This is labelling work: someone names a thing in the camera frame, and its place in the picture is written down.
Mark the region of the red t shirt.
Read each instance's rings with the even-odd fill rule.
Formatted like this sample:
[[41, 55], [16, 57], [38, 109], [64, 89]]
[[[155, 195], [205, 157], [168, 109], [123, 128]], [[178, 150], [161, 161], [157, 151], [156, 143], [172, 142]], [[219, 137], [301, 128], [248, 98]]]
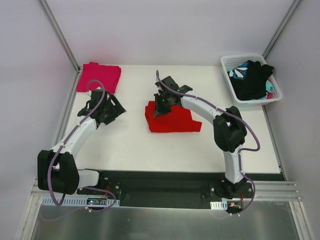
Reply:
[[149, 101], [145, 107], [145, 118], [152, 133], [187, 133], [200, 132], [202, 122], [192, 118], [191, 111], [180, 106], [173, 106], [171, 112], [154, 117], [155, 101]]

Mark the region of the aluminium rail left side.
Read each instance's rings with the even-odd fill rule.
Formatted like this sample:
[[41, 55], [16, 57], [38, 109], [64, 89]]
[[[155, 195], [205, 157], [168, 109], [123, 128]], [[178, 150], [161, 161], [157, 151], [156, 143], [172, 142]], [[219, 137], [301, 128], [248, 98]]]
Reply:
[[32, 187], [32, 190], [31, 190], [31, 194], [34, 195], [34, 194], [38, 194], [41, 190], [39, 189], [38, 187], [38, 178], [36, 177], [35, 178], [35, 181], [34, 181], [34, 184], [33, 184], [33, 187]]

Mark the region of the aluminium rail right side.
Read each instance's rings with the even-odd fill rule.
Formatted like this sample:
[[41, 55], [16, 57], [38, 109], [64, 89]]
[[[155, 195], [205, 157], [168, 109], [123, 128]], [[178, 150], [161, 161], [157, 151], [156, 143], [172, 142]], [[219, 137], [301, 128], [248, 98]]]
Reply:
[[300, 202], [298, 185], [292, 181], [255, 181], [255, 201]]

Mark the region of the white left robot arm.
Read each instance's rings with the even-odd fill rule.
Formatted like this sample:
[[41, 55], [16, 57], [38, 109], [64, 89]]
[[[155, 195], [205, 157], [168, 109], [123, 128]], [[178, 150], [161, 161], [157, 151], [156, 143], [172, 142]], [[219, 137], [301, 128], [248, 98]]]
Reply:
[[77, 189], [88, 187], [94, 194], [105, 191], [106, 183], [99, 172], [78, 169], [76, 157], [87, 139], [103, 125], [116, 120], [126, 110], [116, 96], [102, 89], [91, 92], [90, 100], [77, 113], [75, 123], [50, 150], [37, 156], [37, 184], [40, 190], [72, 195]]

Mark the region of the white plastic laundry basket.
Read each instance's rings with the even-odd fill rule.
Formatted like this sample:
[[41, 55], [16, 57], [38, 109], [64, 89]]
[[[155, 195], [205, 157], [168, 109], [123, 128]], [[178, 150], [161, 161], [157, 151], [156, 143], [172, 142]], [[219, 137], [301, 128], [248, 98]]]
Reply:
[[273, 76], [274, 67], [268, 65], [261, 55], [228, 55], [220, 61], [234, 105], [266, 105], [282, 99], [282, 92]]

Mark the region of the right aluminium frame post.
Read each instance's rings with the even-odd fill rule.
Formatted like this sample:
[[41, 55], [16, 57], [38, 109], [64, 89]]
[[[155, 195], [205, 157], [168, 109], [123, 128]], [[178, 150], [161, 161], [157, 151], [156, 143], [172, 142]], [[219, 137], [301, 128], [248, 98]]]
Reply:
[[265, 50], [262, 53], [262, 56], [267, 59], [270, 53], [272, 52], [273, 48], [275, 47], [277, 41], [280, 39], [282, 33], [288, 26], [289, 22], [299, 9], [300, 5], [302, 4], [303, 0], [293, 0], [287, 11], [285, 12], [284, 16], [282, 17], [278, 27], [276, 28], [274, 34], [272, 35], [271, 39], [269, 40]]

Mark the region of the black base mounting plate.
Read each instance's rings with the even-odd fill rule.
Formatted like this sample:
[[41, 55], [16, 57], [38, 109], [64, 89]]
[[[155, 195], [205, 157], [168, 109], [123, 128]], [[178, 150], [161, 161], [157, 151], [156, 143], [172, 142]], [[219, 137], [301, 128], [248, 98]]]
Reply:
[[223, 172], [100, 171], [97, 185], [79, 189], [79, 195], [116, 196], [122, 207], [209, 209], [221, 201], [216, 194], [226, 179]]

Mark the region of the magenta t shirt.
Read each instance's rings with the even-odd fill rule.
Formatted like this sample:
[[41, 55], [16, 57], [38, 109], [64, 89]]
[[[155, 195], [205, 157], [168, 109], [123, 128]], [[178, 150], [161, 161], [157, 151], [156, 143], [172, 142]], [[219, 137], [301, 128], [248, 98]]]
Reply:
[[101, 85], [93, 82], [88, 87], [91, 80], [97, 80], [103, 84], [106, 91], [111, 94], [116, 92], [122, 69], [117, 65], [102, 65], [96, 62], [89, 62], [83, 64], [82, 73], [78, 81], [76, 91], [78, 93], [85, 93], [93, 91]]

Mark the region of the left aluminium frame post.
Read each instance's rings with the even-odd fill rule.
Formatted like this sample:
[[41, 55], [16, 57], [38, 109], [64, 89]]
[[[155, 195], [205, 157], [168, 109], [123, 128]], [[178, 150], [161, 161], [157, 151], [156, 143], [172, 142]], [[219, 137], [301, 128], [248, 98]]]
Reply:
[[48, 3], [47, 0], [38, 0], [37, 1], [40, 8], [42, 9], [45, 17], [47, 18], [47, 21], [49, 23], [49, 25], [51, 26], [58, 42], [60, 43], [64, 53], [66, 54], [72, 68], [78, 73], [81, 69], [81, 67], [79, 66], [60, 26], [58, 21], [56, 20], [56, 17], [54, 16], [53, 11], [51, 10], [51, 7]]

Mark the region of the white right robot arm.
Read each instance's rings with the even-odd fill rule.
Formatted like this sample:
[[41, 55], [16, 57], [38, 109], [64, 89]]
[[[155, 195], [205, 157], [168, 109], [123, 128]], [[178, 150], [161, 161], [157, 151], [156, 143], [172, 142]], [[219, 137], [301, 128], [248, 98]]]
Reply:
[[247, 130], [241, 122], [239, 109], [231, 106], [218, 111], [212, 103], [196, 96], [196, 92], [190, 86], [179, 86], [171, 76], [160, 79], [158, 71], [155, 85], [158, 93], [154, 94], [153, 117], [167, 115], [174, 106], [179, 106], [196, 113], [212, 124], [214, 142], [223, 151], [225, 163], [225, 180], [214, 188], [214, 192], [226, 199], [241, 194], [246, 180], [241, 174], [242, 164], [239, 163], [237, 152], [245, 143]]

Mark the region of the aluminium frame post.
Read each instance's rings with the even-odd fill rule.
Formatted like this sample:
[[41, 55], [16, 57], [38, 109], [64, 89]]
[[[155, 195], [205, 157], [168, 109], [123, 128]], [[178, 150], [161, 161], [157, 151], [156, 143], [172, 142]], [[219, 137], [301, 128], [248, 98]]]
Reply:
[[66, 54], [72, 68], [78, 73], [81, 69], [81, 67], [79, 66], [60, 26], [58, 21], [56, 20], [56, 17], [54, 16], [53, 11], [51, 10], [51, 7], [48, 3], [47, 0], [38, 0], [37, 1], [40, 8], [42, 9], [45, 17], [47, 18], [47, 21], [49, 23], [49, 25], [51, 26], [58, 42], [60, 43], [64, 53]]
[[300, 5], [302, 4], [303, 0], [293, 0], [287, 11], [285, 12], [284, 16], [282, 17], [278, 27], [276, 28], [274, 34], [272, 35], [271, 39], [269, 40], [265, 50], [262, 53], [262, 56], [267, 59], [270, 53], [272, 52], [273, 48], [275, 47], [277, 41], [280, 39], [282, 33], [288, 26], [289, 22], [299, 9]]

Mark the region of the aluminium rail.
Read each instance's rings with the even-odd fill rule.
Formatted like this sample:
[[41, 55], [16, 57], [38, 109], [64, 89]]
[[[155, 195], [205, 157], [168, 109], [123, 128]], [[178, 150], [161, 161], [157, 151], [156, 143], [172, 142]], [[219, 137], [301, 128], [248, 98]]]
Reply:
[[31, 194], [34, 195], [34, 194], [38, 194], [41, 190], [39, 189], [38, 187], [38, 178], [36, 177], [35, 178], [35, 181], [34, 181], [34, 184], [33, 184], [33, 187], [32, 187], [32, 190], [31, 190]]
[[298, 185], [292, 181], [255, 181], [255, 201], [300, 202]]

